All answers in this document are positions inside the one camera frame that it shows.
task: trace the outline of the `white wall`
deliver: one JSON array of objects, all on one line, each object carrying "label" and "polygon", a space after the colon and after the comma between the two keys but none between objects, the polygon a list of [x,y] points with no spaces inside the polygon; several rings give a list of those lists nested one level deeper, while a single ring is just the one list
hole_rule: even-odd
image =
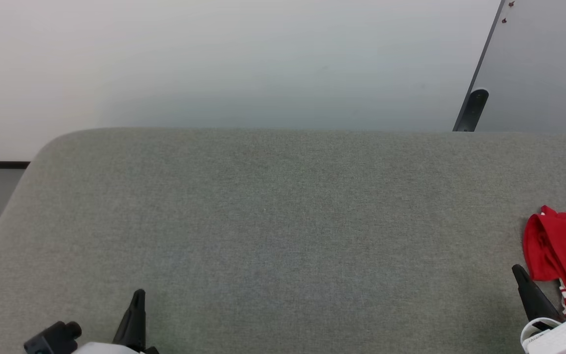
[{"label": "white wall", "polygon": [[93,127],[447,130],[499,0],[0,0],[0,161]]},{"label": "white wall", "polygon": [[489,98],[476,132],[566,133],[566,0],[506,4],[478,88]]}]

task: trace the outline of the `gray fabric surface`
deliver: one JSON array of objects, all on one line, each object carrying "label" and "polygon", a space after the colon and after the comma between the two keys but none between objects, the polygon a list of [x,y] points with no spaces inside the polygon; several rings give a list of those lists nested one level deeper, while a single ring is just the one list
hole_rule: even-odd
[{"label": "gray fabric surface", "polygon": [[139,287],[162,354],[519,353],[542,204],[566,211],[566,137],[65,135],[0,219],[0,353],[58,320],[110,341]]}]

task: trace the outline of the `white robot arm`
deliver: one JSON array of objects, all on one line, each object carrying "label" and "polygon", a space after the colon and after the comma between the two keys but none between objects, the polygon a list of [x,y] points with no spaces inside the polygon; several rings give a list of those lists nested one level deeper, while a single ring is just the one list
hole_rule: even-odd
[{"label": "white robot arm", "polygon": [[112,344],[90,342],[78,349],[76,339],[82,335],[75,322],[58,322],[23,344],[27,354],[159,354],[145,347],[145,291],[132,296]]}]

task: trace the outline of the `dark baseboard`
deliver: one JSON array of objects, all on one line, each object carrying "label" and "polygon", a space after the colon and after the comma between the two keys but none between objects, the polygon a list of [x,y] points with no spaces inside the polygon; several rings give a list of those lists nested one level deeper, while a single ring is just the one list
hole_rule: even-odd
[{"label": "dark baseboard", "polygon": [[0,170],[25,170],[28,165],[26,161],[0,161]]}]

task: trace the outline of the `gray panel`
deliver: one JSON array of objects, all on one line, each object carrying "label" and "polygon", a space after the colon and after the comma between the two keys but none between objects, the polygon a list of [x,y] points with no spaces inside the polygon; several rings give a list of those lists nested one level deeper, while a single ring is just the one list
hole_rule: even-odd
[{"label": "gray panel", "polygon": [[516,0],[499,22],[473,87],[490,93],[476,130],[566,133],[566,1]]},{"label": "gray panel", "polygon": [[0,353],[58,320],[111,341],[139,287],[162,353],[519,352],[542,204],[566,211],[565,137],[66,135],[0,220]]}]

